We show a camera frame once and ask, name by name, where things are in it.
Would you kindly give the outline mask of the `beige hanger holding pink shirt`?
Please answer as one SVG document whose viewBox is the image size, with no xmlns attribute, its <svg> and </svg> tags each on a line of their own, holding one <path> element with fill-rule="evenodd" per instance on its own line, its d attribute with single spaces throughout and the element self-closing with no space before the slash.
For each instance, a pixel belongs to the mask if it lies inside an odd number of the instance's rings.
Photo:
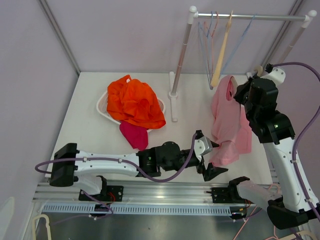
<svg viewBox="0 0 320 240">
<path fill-rule="evenodd" d="M 231 82 L 236 89 L 239 85 L 244 84 L 250 77 L 261 77 L 264 73 L 264 68 L 261 65 L 257 65 L 253 68 L 253 72 L 247 72 L 246 75 L 236 75 L 231 77 Z"/>
</svg>

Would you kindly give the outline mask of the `pink t shirt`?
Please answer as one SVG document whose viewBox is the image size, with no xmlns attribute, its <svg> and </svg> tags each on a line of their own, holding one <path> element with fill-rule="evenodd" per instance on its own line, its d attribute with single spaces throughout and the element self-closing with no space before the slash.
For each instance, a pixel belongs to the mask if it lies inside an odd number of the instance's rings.
<svg viewBox="0 0 320 240">
<path fill-rule="evenodd" d="M 229 165 L 252 151 L 252 130 L 244 108 L 234 99 L 236 91 L 236 79 L 226 75 L 212 98 L 211 134 L 219 147 L 210 162 L 217 167 Z"/>
</svg>

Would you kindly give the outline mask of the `beige wooden hanger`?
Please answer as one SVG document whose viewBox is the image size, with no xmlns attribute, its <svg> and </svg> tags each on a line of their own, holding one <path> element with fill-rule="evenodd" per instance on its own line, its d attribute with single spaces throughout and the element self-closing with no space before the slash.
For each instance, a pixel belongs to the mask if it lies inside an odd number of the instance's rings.
<svg viewBox="0 0 320 240">
<path fill-rule="evenodd" d="M 219 52 L 219 56 L 218 56 L 218 60 L 216 63 L 216 67 L 211 79 L 211 83 L 210 86 L 211 87 L 216 87 L 219 84 L 219 79 L 220 79 L 220 75 L 221 75 L 221 71 L 222 71 L 222 64 L 224 61 L 224 56 L 225 56 L 225 51 L 226 51 L 226 47 L 227 47 L 227 42 L 228 42 L 228 36 L 229 36 L 229 32 L 230 32 L 230 28 L 232 25 L 232 15 L 233 15 L 233 10 L 231 11 L 229 17 L 228 17 L 228 22 L 226 24 L 225 27 L 225 33 L 224 33 L 224 37 L 223 37 L 223 42 L 220 48 L 220 52 Z"/>
</svg>

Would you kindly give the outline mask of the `magenta t shirt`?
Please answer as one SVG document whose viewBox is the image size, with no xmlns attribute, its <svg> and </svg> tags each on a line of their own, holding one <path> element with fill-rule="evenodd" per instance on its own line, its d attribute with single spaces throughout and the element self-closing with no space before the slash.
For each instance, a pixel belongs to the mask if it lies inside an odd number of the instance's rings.
<svg viewBox="0 0 320 240">
<path fill-rule="evenodd" d="M 121 121 L 119 130 L 133 149 L 143 151 L 147 148 L 149 143 L 147 128 Z"/>
</svg>

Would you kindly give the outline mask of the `blue wire hanger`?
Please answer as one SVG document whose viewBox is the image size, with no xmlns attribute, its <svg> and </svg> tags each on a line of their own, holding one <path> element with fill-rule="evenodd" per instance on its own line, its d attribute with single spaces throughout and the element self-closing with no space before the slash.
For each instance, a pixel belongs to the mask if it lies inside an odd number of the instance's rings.
<svg viewBox="0 0 320 240">
<path fill-rule="evenodd" d="M 211 79 L 212 79 L 212 67 L 210 67 L 211 64 L 211 57 L 210 57 L 210 50 L 211 48 L 208 47 L 209 38 L 211 36 L 211 26 L 213 23 L 213 12 L 211 11 L 209 14 L 209 27 L 207 27 L 206 21 L 203 23 L 198 22 L 197 25 L 197 31 L 198 31 L 198 38 L 199 38 L 199 44 L 200 44 L 200 52 L 203 60 L 204 70 L 208 82 L 208 86 L 210 90 L 213 90 L 213 87 L 211 86 Z"/>
</svg>

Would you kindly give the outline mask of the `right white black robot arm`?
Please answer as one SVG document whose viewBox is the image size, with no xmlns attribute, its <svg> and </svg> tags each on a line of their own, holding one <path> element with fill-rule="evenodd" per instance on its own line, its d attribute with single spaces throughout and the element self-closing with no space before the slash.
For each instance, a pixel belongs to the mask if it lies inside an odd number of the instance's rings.
<svg viewBox="0 0 320 240">
<path fill-rule="evenodd" d="M 271 160 L 281 187 L 273 193 L 247 177 L 229 182 L 227 196 L 232 202 L 249 200 L 267 212 L 272 224 L 280 230 L 298 227 L 320 216 L 320 201 L 304 173 L 291 121 L 276 110 L 278 88 L 265 78 L 250 78 L 239 85 L 234 99 L 244 105 L 253 133 Z"/>
</svg>

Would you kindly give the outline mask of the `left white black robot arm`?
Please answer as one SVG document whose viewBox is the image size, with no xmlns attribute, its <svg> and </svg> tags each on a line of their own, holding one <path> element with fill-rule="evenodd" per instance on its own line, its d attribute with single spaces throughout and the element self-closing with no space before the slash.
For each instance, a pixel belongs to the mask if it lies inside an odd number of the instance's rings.
<svg viewBox="0 0 320 240">
<path fill-rule="evenodd" d="M 204 181 L 209 182 L 227 168 L 205 164 L 204 155 L 219 145 L 204 136 L 194 134 L 190 149 L 180 149 L 173 141 L 131 154 L 97 154 L 78 150 L 76 143 L 68 143 L 53 158 L 49 184 L 52 187 L 71 187 L 85 191 L 95 200 L 107 197 L 105 174 L 134 178 L 144 177 L 152 182 L 169 182 L 184 169 L 194 167 Z"/>
</svg>

